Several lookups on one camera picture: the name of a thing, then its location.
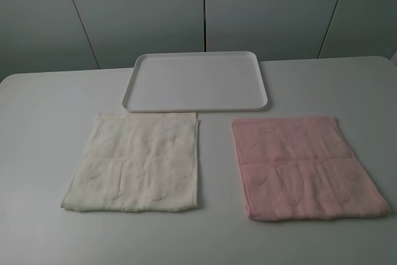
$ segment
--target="folded towel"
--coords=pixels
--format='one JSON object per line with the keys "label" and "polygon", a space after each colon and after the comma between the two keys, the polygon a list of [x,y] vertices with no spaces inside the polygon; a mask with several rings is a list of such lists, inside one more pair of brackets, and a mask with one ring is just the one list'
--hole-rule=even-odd
{"label": "folded towel", "polygon": [[232,123],[248,217],[376,217],[389,205],[333,117]]}
{"label": "folded towel", "polygon": [[61,207],[196,207],[198,125],[195,113],[99,114]]}

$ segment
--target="towel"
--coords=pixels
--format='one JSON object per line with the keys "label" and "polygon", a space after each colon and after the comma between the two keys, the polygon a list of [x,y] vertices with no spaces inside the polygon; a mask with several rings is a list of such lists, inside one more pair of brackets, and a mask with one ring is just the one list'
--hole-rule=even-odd
{"label": "towel", "polygon": [[248,217],[377,217],[390,211],[333,117],[232,123]]}
{"label": "towel", "polygon": [[101,113],[61,207],[180,211],[197,206],[195,113]]}

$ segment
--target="white table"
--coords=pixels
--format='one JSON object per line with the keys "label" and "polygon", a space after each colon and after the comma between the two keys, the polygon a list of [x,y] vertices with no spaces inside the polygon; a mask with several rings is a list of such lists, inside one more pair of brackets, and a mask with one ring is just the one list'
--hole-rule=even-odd
{"label": "white table", "polygon": [[397,217],[260,223],[244,212],[230,122],[335,115],[397,206],[397,68],[379,57],[261,63],[263,112],[199,114],[199,202],[183,213],[65,212],[99,111],[131,69],[17,74],[0,84],[0,264],[397,264]]}

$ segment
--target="gray wall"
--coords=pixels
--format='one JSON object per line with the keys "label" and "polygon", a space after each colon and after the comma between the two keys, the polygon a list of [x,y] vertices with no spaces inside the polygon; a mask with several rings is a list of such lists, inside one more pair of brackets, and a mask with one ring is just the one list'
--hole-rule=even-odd
{"label": "gray wall", "polygon": [[397,49],[397,0],[339,0],[320,57],[378,55]]}
{"label": "gray wall", "polygon": [[98,68],[73,0],[0,0],[0,81]]}
{"label": "gray wall", "polygon": [[75,0],[100,68],[145,53],[201,52],[203,0]]}
{"label": "gray wall", "polygon": [[207,50],[317,58],[337,0],[205,0]]}

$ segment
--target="pink towel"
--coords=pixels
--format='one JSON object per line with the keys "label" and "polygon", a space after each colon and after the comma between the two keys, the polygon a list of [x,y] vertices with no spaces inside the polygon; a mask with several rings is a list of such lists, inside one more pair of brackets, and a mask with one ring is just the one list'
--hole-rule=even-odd
{"label": "pink towel", "polygon": [[253,220],[376,217],[390,212],[334,117],[232,123]]}

